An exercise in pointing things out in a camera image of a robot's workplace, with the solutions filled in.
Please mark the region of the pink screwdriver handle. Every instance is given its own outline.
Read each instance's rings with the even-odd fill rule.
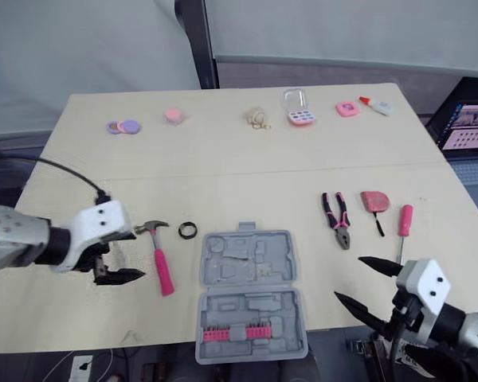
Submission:
[[[413,206],[404,205],[400,215],[400,226],[398,227],[398,235],[409,236],[409,229],[413,221]]]
[[[156,270],[158,271],[159,283],[161,284],[161,294],[167,296],[174,293],[174,283],[170,277],[167,258],[162,249],[156,249],[154,251],[154,261],[156,263]]]

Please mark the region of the hammer head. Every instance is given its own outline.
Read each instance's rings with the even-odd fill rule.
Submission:
[[[140,233],[144,233],[146,231],[158,229],[158,227],[170,227],[170,225],[167,222],[161,220],[149,220],[143,223],[143,225],[137,225],[135,227],[135,233],[136,235],[139,235]]]

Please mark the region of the glue bottle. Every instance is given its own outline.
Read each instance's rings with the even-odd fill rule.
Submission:
[[[363,102],[365,105],[374,109],[377,113],[381,113],[387,116],[390,116],[393,114],[393,106],[391,106],[391,103],[378,102],[375,99],[366,98],[366,97],[359,97],[359,100]]]

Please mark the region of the gray tool case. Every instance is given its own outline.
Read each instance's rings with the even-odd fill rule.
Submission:
[[[255,223],[240,223],[238,232],[206,235],[200,280],[209,291],[198,305],[197,362],[304,358],[308,340],[300,293],[291,287],[294,279],[290,232],[256,231]],[[247,337],[255,330],[250,328],[266,326],[270,338]],[[227,339],[204,341],[207,330],[226,333]]]

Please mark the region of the light wooden tabletop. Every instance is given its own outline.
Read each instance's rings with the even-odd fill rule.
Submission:
[[[149,236],[119,243],[127,265],[147,272],[123,286],[94,286],[91,274],[54,274],[32,266],[0,272],[0,353],[154,345],[195,339],[202,237],[233,231],[240,221],[257,229],[287,229],[295,245],[307,329],[359,324],[333,290],[349,294],[388,319],[394,279],[357,258],[395,260],[398,215],[414,206],[406,259],[437,259],[452,283],[449,303],[478,311],[478,211],[419,123],[398,87],[369,84],[305,88],[317,122],[296,128],[280,104],[282,88],[199,92],[74,95],[43,157],[96,181],[122,201],[133,224],[168,221],[159,238],[175,293],[163,298]],[[334,105],[371,96],[389,101],[385,117],[361,107],[344,119]],[[180,107],[186,121],[167,126],[165,108]],[[263,107],[272,129],[243,120]],[[137,135],[110,135],[111,120],[136,119]],[[379,215],[386,237],[359,193],[379,190],[391,208]],[[351,218],[351,249],[342,250],[327,226],[320,195],[340,191]],[[81,181],[38,165],[18,203],[21,212],[63,224],[92,204]],[[333,198],[331,207],[338,211]],[[199,235],[181,240],[177,227],[192,220]],[[111,269],[119,260],[106,255]]]

